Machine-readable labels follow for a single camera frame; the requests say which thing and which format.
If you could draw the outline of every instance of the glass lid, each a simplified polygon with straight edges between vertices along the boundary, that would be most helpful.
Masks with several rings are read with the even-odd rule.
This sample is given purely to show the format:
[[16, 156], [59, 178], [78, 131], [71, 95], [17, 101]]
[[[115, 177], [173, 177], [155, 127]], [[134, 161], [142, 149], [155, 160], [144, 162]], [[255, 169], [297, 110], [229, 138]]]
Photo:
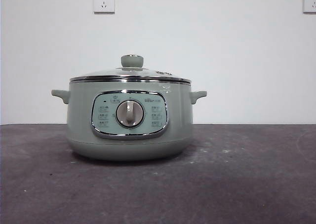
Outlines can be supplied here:
[[71, 78], [70, 81], [118, 81], [118, 80], [155, 80], [191, 83], [190, 80], [177, 77], [171, 73], [149, 70], [143, 68], [144, 58], [138, 55], [124, 55], [120, 58], [122, 67], [89, 73], [80, 77]]

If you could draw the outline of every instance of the button label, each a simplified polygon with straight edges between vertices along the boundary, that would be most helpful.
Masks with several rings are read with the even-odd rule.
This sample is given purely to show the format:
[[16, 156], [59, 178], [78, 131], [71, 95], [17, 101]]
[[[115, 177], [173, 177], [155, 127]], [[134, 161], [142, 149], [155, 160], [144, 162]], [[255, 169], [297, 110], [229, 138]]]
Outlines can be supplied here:
[[161, 113], [158, 114], [152, 114], [152, 119], [162, 119]]
[[108, 119], [108, 114], [99, 114], [98, 118], [100, 120], [107, 120]]
[[152, 106], [152, 112], [161, 112], [160, 106]]
[[99, 112], [108, 112], [109, 111], [109, 107], [108, 106], [100, 106], [99, 107]]
[[109, 121], [100, 121], [99, 127], [107, 127], [109, 125]]
[[162, 123], [160, 121], [152, 121], [152, 127], [161, 127]]

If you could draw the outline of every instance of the stainless steel rim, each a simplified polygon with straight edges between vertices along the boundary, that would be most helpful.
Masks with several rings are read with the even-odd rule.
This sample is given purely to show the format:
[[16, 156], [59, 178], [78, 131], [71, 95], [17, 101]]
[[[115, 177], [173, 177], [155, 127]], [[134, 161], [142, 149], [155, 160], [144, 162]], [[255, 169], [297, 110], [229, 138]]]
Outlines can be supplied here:
[[166, 83], [166, 84], [180, 84], [191, 86], [189, 82], [178, 82], [178, 81], [163, 81], [163, 80], [140, 80], [140, 79], [94, 79], [94, 80], [78, 80], [70, 81], [69, 83], [93, 83], [93, 82], [141, 82], [141, 83]]
[[84, 76], [84, 77], [73, 77], [70, 79], [70, 82], [75, 81], [94, 81], [94, 80], [155, 80], [155, 81], [170, 81], [170, 82], [183, 82], [183, 83], [191, 83], [190, 80], [184, 78], [174, 78], [174, 77], [160, 77], [160, 76], [118, 76], [118, 75], [108, 75], [108, 76]]

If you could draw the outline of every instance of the chrome trim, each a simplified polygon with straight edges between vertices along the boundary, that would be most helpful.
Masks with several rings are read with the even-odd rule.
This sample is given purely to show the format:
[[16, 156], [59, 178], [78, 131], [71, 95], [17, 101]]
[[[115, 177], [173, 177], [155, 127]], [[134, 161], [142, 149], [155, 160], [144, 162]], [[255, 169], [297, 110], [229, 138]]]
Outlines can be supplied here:
[[156, 81], [171, 81], [171, 82], [184, 82], [191, 83], [190, 80], [184, 78], [175, 78], [175, 77], [161, 77], [161, 76], [134, 76], [134, 75], [107, 75], [107, 76], [83, 76], [83, 77], [73, 77], [70, 78], [70, 82], [74, 81], [86, 81], [86, 80], [112, 80], [112, 79], [121, 79], [121, 80], [156, 80]]
[[[165, 106], [165, 109], [166, 109], [167, 119], [166, 119], [165, 125], [160, 130], [158, 130], [156, 132], [148, 133], [148, 134], [110, 134], [110, 133], [105, 133], [105, 132], [102, 132], [102, 131], [98, 130], [94, 126], [94, 123], [92, 121], [93, 108], [94, 108], [95, 100], [100, 95], [112, 94], [112, 93], [141, 93], [141, 94], [157, 94], [157, 95], [159, 95], [163, 99], [164, 106]], [[169, 111], [168, 111], [168, 106], [167, 106], [167, 103], [166, 103], [166, 100], [165, 100], [164, 96], [161, 93], [159, 93], [159, 92], [151, 92], [151, 91], [145, 91], [145, 90], [113, 90], [113, 91], [104, 91], [104, 92], [102, 92], [100, 94], [97, 94], [95, 96], [94, 100], [93, 100], [92, 109], [91, 109], [91, 123], [90, 124], [92, 126], [92, 131], [94, 132], [94, 134], [96, 134], [97, 136], [100, 136], [102, 138], [119, 139], [119, 140], [149, 139], [149, 138], [158, 137], [158, 136], [162, 135], [165, 132], [165, 129], [167, 128], [167, 126], [169, 124]]]
[[187, 82], [175, 82], [175, 81], [161, 81], [161, 80], [132, 80], [132, 79], [108, 79], [108, 80], [83, 80], [83, 81], [70, 81], [73, 83], [91, 83], [91, 82], [142, 82], [142, 83], [165, 83], [165, 84], [180, 84], [191, 86], [191, 83]]

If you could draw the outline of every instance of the control panel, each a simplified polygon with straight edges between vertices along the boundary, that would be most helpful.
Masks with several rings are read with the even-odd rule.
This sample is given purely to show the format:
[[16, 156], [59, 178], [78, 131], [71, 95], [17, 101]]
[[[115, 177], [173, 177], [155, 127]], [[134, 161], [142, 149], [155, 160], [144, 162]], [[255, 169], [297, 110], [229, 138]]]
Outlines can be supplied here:
[[108, 91], [94, 99], [91, 124], [97, 135], [143, 139], [160, 135], [168, 125], [165, 99], [139, 90]]

